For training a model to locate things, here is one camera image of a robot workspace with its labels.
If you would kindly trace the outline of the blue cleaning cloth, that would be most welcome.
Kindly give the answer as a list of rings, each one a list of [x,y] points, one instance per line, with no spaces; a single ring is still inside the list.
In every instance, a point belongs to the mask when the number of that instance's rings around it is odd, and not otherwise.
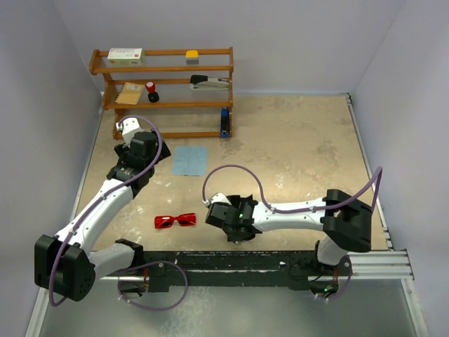
[[[175,176],[204,176],[207,158],[205,146],[176,146],[171,173]]]

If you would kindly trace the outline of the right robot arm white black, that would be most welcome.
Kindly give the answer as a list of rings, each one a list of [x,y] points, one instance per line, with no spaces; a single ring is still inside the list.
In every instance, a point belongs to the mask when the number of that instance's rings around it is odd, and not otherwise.
[[[229,242],[245,242],[274,230],[313,230],[326,237],[316,246],[312,267],[320,275],[334,270],[349,252],[371,251],[373,208],[347,193],[331,189],[303,202],[265,205],[239,195],[217,193],[203,202],[205,222],[220,228]]]

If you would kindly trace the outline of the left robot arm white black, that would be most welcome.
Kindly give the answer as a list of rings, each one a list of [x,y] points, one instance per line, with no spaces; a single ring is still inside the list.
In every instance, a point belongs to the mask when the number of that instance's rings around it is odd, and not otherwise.
[[[54,236],[41,235],[34,245],[34,283],[73,301],[86,297],[96,280],[119,270],[142,272],[140,244],[118,239],[101,251],[93,246],[118,212],[148,184],[154,165],[170,156],[160,133],[137,131],[114,148],[119,160],[85,209]]]

